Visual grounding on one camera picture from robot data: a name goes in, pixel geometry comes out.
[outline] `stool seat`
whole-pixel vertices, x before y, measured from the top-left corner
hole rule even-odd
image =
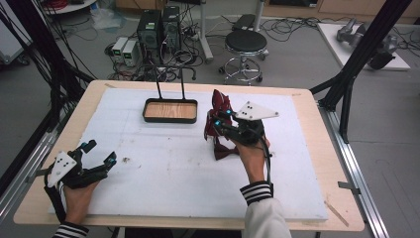
[[[258,32],[238,30],[228,34],[225,43],[236,52],[255,53],[265,48],[266,39]]]

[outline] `human hand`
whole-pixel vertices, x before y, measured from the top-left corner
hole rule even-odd
[[[67,214],[65,221],[73,224],[81,224],[87,214],[93,190],[99,181],[90,184],[87,187],[71,189],[64,186],[65,203],[67,204]]]
[[[266,145],[269,147],[269,140],[266,137],[264,137],[264,139]],[[241,161],[244,164],[250,183],[264,180],[263,166],[265,157],[262,143],[259,141],[253,146],[244,146],[237,141],[232,140],[232,142],[238,148]]]

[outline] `striped sleeve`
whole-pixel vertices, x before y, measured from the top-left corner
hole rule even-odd
[[[261,201],[272,198],[271,190],[268,182],[256,181],[241,188],[241,193],[247,204],[250,205],[255,201]]]
[[[52,238],[84,238],[89,229],[69,222],[62,222]]]

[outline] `gray floor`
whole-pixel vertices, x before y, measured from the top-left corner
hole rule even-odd
[[[66,24],[89,18],[87,12],[65,16]],[[224,21],[215,19],[209,25]],[[121,35],[132,35],[136,21],[125,21],[115,31],[97,31],[88,23],[78,26],[80,37],[68,40],[73,50],[98,78],[113,72],[112,64],[103,51]],[[229,29],[227,24],[218,29]],[[401,27],[401,32],[410,29]],[[415,28],[415,39],[420,29]],[[285,43],[268,39],[270,55],[259,64],[263,81],[255,86],[311,88],[337,74],[340,66],[321,34],[312,29],[300,29]],[[210,38],[214,60],[197,68],[197,80],[186,76],[186,82],[222,84],[218,67],[231,55],[221,48],[223,40]],[[420,59],[407,51],[398,51],[411,66],[408,71],[363,70],[354,86],[349,125],[349,139],[362,168],[370,192],[379,209],[390,237],[418,237],[420,234]],[[325,92],[315,95],[320,99]],[[49,88],[31,64],[14,64],[0,71],[0,175],[19,153],[49,110]],[[27,226],[13,222],[12,209],[0,224],[0,237],[49,237],[54,226]],[[314,237],[313,232],[293,231],[293,237]],[[89,237],[110,237],[107,228],[94,227]],[[363,232],[323,232],[322,237],[371,237]]]

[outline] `stool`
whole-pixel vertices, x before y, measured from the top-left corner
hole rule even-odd
[[[263,35],[248,30],[237,30],[226,36],[225,47],[229,52],[239,55],[219,67],[220,73],[226,73],[225,84],[228,79],[246,81],[248,85],[251,85],[252,80],[263,81],[260,66],[252,59],[248,59],[260,55],[264,60],[266,39]],[[236,60],[238,64],[233,65],[231,62]]]

